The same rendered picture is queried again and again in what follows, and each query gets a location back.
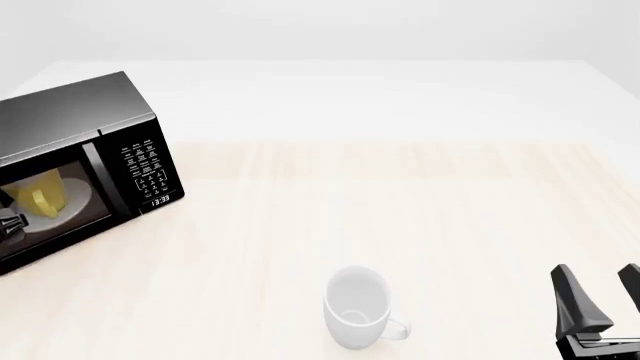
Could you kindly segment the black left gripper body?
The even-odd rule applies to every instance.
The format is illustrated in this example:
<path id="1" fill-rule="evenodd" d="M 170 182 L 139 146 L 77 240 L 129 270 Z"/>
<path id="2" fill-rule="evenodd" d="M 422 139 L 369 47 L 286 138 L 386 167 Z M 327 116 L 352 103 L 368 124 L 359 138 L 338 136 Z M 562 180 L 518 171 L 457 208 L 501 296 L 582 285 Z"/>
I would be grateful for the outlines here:
<path id="1" fill-rule="evenodd" d="M 0 212 L 0 242 L 21 242 L 26 233 L 28 221 L 23 214 Z"/>

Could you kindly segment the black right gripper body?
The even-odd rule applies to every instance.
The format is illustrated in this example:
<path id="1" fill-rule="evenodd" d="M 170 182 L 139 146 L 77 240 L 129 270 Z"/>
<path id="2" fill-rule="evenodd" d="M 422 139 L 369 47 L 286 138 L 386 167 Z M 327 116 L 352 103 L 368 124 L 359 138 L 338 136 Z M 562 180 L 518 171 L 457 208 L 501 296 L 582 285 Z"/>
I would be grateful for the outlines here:
<path id="1" fill-rule="evenodd" d="M 566 335 L 556 347 L 563 360 L 640 360 L 640 338 L 586 340 Z"/>

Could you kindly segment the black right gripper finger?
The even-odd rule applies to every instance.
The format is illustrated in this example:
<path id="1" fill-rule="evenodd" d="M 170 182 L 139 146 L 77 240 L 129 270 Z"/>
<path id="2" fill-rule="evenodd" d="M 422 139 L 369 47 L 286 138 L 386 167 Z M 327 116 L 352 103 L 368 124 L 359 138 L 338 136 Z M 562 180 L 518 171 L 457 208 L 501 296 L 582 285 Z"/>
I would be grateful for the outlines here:
<path id="1" fill-rule="evenodd" d="M 640 313 L 640 266 L 629 263 L 618 272 L 620 281 Z"/>
<path id="2" fill-rule="evenodd" d="M 587 295 L 569 266 L 551 271 L 556 302 L 556 339 L 574 335 L 579 340 L 600 340 L 613 321 Z"/>

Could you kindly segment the yellow and white mug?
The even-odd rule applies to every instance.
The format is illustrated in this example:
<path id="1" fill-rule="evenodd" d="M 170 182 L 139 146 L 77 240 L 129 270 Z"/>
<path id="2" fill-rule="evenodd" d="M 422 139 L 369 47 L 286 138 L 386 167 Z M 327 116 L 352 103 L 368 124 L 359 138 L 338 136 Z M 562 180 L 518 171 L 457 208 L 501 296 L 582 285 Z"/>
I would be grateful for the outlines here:
<path id="1" fill-rule="evenodd" d="M 64 183 L 57 169 L 19 181 L 16 195 L 22 209 L 46 218 L 57 218 L 66 206 Z"/>

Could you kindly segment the black microwave door with window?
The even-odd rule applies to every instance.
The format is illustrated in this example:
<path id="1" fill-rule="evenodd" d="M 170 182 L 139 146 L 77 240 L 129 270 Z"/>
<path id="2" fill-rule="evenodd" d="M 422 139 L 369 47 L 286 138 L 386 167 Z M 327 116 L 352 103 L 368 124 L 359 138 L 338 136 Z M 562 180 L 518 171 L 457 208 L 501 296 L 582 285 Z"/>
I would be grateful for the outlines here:
<path id="1" fill-rule="evenodd" d="M 93 191 L 86 208 L 53 230 L 27 234 L 21 242 L 0 242 L 0 275 L 76 245 L 133 218 L 93 143 L 48 149 L 35 155 L 0 159 L 0 212 L 15 212 L 19 181 L 57 169 L 62 181 L 76 178 Z"/>

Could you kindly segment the black microwave oven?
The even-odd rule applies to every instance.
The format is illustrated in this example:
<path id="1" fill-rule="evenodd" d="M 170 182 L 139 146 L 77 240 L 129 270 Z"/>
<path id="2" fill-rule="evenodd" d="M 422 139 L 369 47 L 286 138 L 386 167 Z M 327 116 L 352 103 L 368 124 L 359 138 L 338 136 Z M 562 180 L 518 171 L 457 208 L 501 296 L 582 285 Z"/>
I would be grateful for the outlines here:
<path id="1" fill-rule="evenodd" d="M 184 197 L 157 116 L 124 72 L 0 101 L 0 159 L 85 143 L 98 149 L 130 220 Z"/>

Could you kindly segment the white ceramic mug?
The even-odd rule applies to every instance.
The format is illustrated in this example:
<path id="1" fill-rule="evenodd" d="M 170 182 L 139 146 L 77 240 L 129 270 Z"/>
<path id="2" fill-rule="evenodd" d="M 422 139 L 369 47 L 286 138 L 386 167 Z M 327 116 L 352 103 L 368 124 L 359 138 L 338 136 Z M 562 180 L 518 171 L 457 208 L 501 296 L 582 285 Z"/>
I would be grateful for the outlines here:
<path id="1" fill-rule="evenodd" d="M 403 341 L 412 333 L 408 320 L 392 317 L 388 283 L 365 266 L 346 266 L 329 278 L 323 314 L 331 337 L 349 350 L 362 350 L 380 339 Z"/>

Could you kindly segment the white round turntable plate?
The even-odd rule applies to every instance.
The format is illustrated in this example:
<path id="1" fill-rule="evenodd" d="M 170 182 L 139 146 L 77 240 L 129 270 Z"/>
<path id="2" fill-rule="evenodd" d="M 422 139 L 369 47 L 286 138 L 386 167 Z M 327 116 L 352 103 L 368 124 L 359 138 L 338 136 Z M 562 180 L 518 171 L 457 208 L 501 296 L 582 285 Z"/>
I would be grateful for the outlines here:
<path id="1" fill-rule="evenodd" d="M 71 221 L 86 208 L 93 194 L 91 186 L 87 182 L 76 178 L 64 178 L 63 184 L 65 187 L 66 205 L 58 212 L 56 218 L 51 219 L 46 216 L 33 215 L 22 206 L 15 206 L 14 210 L 25 215 L 29 223 L 29 225 L 24 228 L 24 233 L 41 233 L 53 230 Z"/>

